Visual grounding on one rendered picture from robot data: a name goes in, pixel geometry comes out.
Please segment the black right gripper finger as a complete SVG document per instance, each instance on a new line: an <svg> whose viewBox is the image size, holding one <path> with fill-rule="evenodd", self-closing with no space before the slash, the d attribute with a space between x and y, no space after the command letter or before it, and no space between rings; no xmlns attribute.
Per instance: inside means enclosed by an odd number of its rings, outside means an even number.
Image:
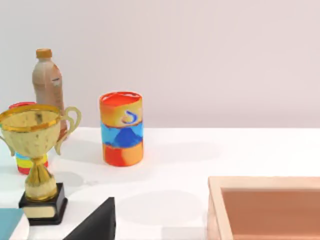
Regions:
<svg viewBox="0 0 320 240"><path fill-rule="evenodd" d="M109 197L63 240L115 240L115 198Z"/></svg>

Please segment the flat blue mat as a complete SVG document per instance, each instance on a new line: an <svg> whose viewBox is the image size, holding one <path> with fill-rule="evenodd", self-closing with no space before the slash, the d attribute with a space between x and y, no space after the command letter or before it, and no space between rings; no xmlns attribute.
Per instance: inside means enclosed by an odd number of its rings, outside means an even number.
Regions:
<svg viewBox="0 0 320 240"><path fill-rule="evenodd" d="M0 240L9 240L24 212L21 208L0 208Z"/></svg>

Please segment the orange and blue can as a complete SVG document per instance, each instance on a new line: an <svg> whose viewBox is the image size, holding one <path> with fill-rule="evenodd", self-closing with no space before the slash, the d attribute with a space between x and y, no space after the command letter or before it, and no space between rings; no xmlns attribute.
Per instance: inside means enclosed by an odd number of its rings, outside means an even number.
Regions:
<svg viewBox="0 0 320 240"><path fill-rule="evenodd" d="M99 98L104 161L116 167L139 163L144 156L143 98L116 91Z"/></svg>

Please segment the red and yellow can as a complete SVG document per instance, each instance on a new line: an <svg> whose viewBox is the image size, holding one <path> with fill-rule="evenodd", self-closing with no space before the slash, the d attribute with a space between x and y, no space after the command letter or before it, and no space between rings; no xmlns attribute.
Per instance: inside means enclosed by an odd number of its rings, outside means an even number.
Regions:
<svg viewBox="0 0 320 240"><path fill-rule="evenodd" d="M13 109L13 108L17 108L17 107L34 105L34 104L36 104L36 103L33 101L22 101L22 102L14 103L14 104L10 105L8 108ZM15 159L16 159L17 170L23 175L28 175L30 172L30 169L33 166L31 159L29 157L21 155L18 152L15 153Z"/></svg>

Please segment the gold trophy with black base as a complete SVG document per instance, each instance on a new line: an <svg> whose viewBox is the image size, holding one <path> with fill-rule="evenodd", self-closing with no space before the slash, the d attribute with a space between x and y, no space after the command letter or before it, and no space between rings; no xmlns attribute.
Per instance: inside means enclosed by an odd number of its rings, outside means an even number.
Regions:
<svg viewBox="0 0 320 240"><path fill-rule="evenodd" d="M64 185L56 182L43 163L51 149L59 155L63 141L79 126L82 113L73 106L61 113L53 105L31 104L15 107L0 114L2 139L11 155L30 158L32 167L24 182L18 206L30 225L59 225L68 199Z"/></svg>

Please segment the brown bottle with orange cap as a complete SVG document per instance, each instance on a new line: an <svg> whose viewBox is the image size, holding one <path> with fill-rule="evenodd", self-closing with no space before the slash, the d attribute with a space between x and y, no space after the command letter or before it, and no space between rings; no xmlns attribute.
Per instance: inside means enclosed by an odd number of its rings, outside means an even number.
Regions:
<svg viewBox="0 0 320 240"><path fill-rule="evenodd" d="M64 114L64 98L62 74L58 66L52 61L52 50L38 48L36 63L32 71L32 83L38 104L53 105Z"/></svg>

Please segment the shallow salmon-coloured box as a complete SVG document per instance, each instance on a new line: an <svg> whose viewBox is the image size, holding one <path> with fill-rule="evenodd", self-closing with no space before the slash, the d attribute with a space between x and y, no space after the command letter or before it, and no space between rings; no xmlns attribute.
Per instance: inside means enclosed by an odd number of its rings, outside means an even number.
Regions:
<svg viewBox="0 0 320 240"><path fill-rule="evenodd" d="M208 240L320 240L320 177L210 176Z"/></svg>

